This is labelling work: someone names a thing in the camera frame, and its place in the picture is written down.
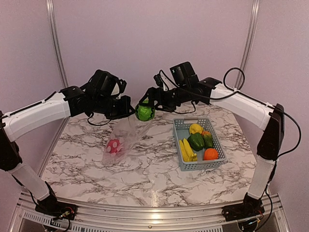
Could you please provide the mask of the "right aluminium frame post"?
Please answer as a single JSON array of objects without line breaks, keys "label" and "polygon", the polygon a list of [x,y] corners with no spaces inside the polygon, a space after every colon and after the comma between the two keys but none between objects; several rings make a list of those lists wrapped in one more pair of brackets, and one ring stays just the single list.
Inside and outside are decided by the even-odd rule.
[{"label": "right aluminium frame post", "polygon": [[245,40],[245,46],[243,51],[243,56],[240,63],[240,68],[245,71],[251,50],[253,48],[254,38],[256,34],[257,24],[258,24],[258,15],[260,10],[261,0],[253,0],[252,7],[251,7],[251,14],[249,20],[249,27],[247,31],[247,36]]}]

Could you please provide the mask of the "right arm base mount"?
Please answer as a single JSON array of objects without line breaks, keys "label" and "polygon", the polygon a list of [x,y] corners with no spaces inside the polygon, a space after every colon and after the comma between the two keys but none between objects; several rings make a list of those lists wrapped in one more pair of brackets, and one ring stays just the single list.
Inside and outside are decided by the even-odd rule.
[{"label": "right arm base mount", "polygon": [[262,195],[254,198],[246,193],[241,203],[224,206],[222,208],[222,215],[226,221],[240,220],[258,215],[261,216],[265,212],[261,199]]}]

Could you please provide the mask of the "yellow banana toy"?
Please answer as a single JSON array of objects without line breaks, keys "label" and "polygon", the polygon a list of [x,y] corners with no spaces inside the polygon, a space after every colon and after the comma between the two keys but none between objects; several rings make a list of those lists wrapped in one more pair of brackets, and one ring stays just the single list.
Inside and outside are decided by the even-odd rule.
[{"label": "yellow banana toy", "polygon": [[184,162],[197,161],[197,154],[193,152],[187,139],[179,140],[181,154]]}]

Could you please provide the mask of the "green watermelon toy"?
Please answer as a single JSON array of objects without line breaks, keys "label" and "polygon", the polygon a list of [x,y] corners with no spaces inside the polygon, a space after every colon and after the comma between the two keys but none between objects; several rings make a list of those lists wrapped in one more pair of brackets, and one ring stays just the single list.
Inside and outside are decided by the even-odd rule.
[{"label": "green watermelon toy", "polygon": [[135,108],[135,116],[143,122],[152,120],[155,116],[155,108],[138,104]]}]

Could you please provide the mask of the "clear zip top bag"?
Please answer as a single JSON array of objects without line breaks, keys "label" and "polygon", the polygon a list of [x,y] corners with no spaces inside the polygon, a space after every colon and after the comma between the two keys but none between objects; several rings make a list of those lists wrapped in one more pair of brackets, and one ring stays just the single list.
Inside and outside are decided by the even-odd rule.
[{"label": "clear zip top bag", "polygon": [[120,149],[116,154],[110,154],[106,151],[106,143],[102,156],[102,164],[115,164],[122,160],[130,153],[133,146],[146,135],[147,131],[151,127],[151,124],[152,120],[143,122],[138,120],[135,115],[121,119],[113,128],[113,131],[107,140],[107,143],[111,139],[120,140]]}]

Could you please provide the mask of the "red apple toy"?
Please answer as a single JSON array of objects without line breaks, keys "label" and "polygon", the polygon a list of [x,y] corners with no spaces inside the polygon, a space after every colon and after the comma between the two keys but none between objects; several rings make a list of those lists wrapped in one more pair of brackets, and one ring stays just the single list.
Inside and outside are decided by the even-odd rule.
[{"label": "red apple toy", "polygon": [[118,139],[111,139],[109,140],[109,142],[107,143],[107,146],[106,146],[106,151],[110,154],[113,154],[113,153],[117,153],[120,149],[120,140]]}]

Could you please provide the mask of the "aluminium frame post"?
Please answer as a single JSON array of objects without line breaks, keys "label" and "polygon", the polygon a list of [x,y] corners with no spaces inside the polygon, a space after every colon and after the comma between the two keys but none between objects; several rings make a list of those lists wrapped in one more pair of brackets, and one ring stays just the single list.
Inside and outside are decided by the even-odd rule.
[{"label": "aluminium frame post", "polygon": [[59,70],[59,74],[60,74],[60,79],[61,79],[63,87],[68,87],[69,83],[68,83],[68,79],[67,79],[63,59],[62,59],[59,37],[58,37],[58,32],[57,32],[54,1],[53,0],[47,0],[46,1],[46,8],[47,8],[48,20],[49,20],[51,37],[52,37],[52,42],[53,42],[53,48],[54,48],[54,51],[55,51],[56,62],[57,62],[57,66],[58,66],[58,70]]},{"label": "aluminium frame post", "polygon": [[260,10],[261,0],[253,0],[252,7],[251,7],[251,14],[249,20],[249,27],[247,31],[247,36],[245,40],[245,46],[243,51],[243,56],[240,63],[240,68],[245,71],[251,50],[253,48],[254,38],[256,34],[257,24],[258,24],[258,15]]}]

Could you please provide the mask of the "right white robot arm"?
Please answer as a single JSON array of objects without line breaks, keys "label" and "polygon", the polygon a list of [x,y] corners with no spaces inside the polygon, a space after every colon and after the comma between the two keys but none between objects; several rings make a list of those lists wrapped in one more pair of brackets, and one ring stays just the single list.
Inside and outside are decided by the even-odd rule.
[{"label": "right white robot arm", "polygon": [[230,88],[224,81],[208,77],[199,80],[191,63],[186,61],[170,68],[175,88],[164,91],[162,87],[151,87],[139,101],[139,105],[156,110],[174,112],[176,107],[189,101],[203,102],[224,108],[255,124],[264,133],[257,146],[257,165],[252,183],[239,212],[250,216],[261,205],[276,168],[284,138],[284,118],[288,116],[280,104],[271,105]]}]

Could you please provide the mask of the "orange toy fruit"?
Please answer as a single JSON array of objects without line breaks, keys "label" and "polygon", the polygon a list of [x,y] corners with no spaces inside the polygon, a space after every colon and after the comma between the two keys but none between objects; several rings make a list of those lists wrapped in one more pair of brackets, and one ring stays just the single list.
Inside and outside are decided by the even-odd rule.
[{"label": "orange toy fruit", "polygon": [[217,160],[219,153],[214,148],[208,148],[204,151],[203,160]]}]

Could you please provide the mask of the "yellow bell pepper toy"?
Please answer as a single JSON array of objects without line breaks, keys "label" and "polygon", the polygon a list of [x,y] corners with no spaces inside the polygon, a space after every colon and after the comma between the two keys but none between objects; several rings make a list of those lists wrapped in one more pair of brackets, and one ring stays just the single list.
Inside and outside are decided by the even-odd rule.
[{"label": "yellow bell pepper toy", "polygon": [[203,127],[197,123],[191,124],[189,127],[189,133],[195,134],[195,133],[202,133],[204,131]]}]

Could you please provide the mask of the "left aluminium frame post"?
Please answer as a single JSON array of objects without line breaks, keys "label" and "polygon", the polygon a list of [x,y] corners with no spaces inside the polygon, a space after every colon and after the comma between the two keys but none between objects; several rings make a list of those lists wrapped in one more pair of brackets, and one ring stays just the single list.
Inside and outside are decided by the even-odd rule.
[{"label": "left aluminium frame post", "polygon": [[59,70],[59,74],[60,74],[60,79],[61,79],[63,87],[68,87],[69,83],[68,83],[68,79],[67,79],[63,59],[62,59],[59,37],[58,37],[58,32],[57,32],[54,1],[53,0],[47,0],[46,1],[46,8],[47,8],[48,20],[49,20],[51,37],[52,37],[52,42],[53,42],[53,48],[54,48],[54,51],[55,51],[56,62],[57,62],[57,66],[58,66],[58,70]]}]

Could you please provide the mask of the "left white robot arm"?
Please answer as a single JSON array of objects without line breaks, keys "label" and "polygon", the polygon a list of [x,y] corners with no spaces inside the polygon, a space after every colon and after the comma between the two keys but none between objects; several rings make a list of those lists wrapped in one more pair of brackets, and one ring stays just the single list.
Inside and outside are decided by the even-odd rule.
[{"label": "left white robot arm", "polygon": [[19,184],[37,199],[38,208],[51,215],[61,211],[51,187],[34,170],[23,163],[16,140],[50,122],[94,113],[109,120],[134,114],[131,98],[124,95],[126,81],[107,71],[96,70],[81,87],[71,86],[55,91],[46,99],[0,115],[0,168],[9,172]]}]

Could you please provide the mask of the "green bell pepper toy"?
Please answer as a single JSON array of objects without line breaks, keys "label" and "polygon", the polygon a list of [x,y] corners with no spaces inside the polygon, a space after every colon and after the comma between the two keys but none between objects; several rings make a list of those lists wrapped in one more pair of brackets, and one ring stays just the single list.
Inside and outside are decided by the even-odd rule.
[{"label": "green bell pepper toy", "polygon": [[194,151],[200,151],[204,148],[204,140],[200,133],[191,134],[187,140]]}]

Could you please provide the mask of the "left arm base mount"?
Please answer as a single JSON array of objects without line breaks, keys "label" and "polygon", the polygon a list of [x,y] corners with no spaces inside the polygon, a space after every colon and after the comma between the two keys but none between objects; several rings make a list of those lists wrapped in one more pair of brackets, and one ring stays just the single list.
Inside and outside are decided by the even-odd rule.
[{"label": "left arm base mount", "polygon": [[74,220],[77,206],[71,203],[64,203],[57,200],[56,195],[50,185],[45,182],[48,190],[49,195],[47,198],[39,201],[37,200],[35,210],[37,212],[41,212],[50,216],[53,216],[53,220],[59,219],[68,219]]}]

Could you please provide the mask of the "aluminium front rail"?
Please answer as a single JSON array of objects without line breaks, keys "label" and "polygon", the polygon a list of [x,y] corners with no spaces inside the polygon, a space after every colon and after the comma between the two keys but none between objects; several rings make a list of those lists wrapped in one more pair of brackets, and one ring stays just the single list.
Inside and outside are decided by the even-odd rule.
[{"label": "aluminium front rail", "polygon": [[40,232],[45,228],[72,232],[238,232],[243,220],[227,222],[225,203],[180,207],[118,206],[60,198],[77,206],[74,220],[51,221],[35,211],[29,193],[21,193],[8,231]]}]

